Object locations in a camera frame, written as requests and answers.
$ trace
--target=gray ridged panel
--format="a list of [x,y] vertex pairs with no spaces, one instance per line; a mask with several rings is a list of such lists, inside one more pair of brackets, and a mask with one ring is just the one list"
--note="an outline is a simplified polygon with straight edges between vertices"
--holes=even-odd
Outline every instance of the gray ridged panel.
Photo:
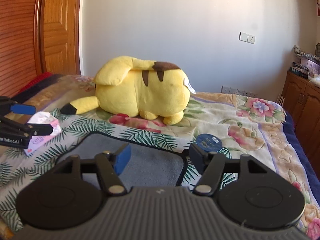
[[110,198],[90,221],[65,230],[25,226],[13,240],[309,240],[297,228],[259,232],[229,221],[183,187],[136,187]]

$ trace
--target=yellow pikachu plush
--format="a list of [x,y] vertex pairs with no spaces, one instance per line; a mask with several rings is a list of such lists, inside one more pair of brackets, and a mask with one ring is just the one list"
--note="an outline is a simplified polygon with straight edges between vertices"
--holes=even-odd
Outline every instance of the yellow pikachu plush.
[[164,117],[166,125],[183,118],[190,91],[187,75],[175,64],[121,56],[107,62],[94,80],[96,92],[66,104],[63,114],[82,114],[101,107],[113,114]]

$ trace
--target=blue round lid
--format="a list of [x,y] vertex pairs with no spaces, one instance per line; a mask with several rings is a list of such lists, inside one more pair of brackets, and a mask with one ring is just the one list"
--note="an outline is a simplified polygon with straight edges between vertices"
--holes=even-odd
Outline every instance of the blue round lid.
[[198,135],[196,144],[206,152],[217,152],[222,148],[222,141],[218,137],[208,133]]

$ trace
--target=bed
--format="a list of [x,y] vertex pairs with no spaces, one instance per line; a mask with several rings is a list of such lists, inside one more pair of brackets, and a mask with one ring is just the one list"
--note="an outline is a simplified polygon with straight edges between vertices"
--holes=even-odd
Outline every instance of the bed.
[[[161,118],[148,121],[123,114],[111,115],[98,108],[81,116],[63,115],[59,109],[80,97],[94,94],[92,78],[52,75],[14,97],[19,103],[49,111],[59,119],[62,133],[31,157],[14,148],[0,147],[0,236],[7,240],[23,225],[15,210],[15,198],[26,185],[55,164],[56,159],[75,147],[88,133],[99,131],[117,138],[182,152],[197,135],[210,133],[223,142],[221,153],[239,158],[249,153],[298,188],[306,209],[298,228],[311,239],[320,236],[320,183],[294,135],[292,118],[278,104],[239,95],[202,93],[190,98],[184,118],[165,126]],[[9,113],[24,123],[29,116]],[[188,160],[182,186],[193,189],[200,175]],[[236,179],[225,174],[222,186]]]

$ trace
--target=plush foot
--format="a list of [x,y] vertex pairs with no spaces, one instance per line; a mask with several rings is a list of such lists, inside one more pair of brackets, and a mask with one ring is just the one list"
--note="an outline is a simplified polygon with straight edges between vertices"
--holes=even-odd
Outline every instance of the plush foot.
[[62,114],[83,114],[99,107],[97,97],[85,97],[74,100],[60,109]]
[[183,111],[176,113],[172,116],[165,117],[163,119],[163,122],[166,125],[173,125],[173,124],[180,122],[182,120],[182,118],[183,118]]
[[140,111],[139,115],[143,118],[143,119],[147,119],[147,120],[154,120],[158,117],[158,115],[150,113],[148,111]]

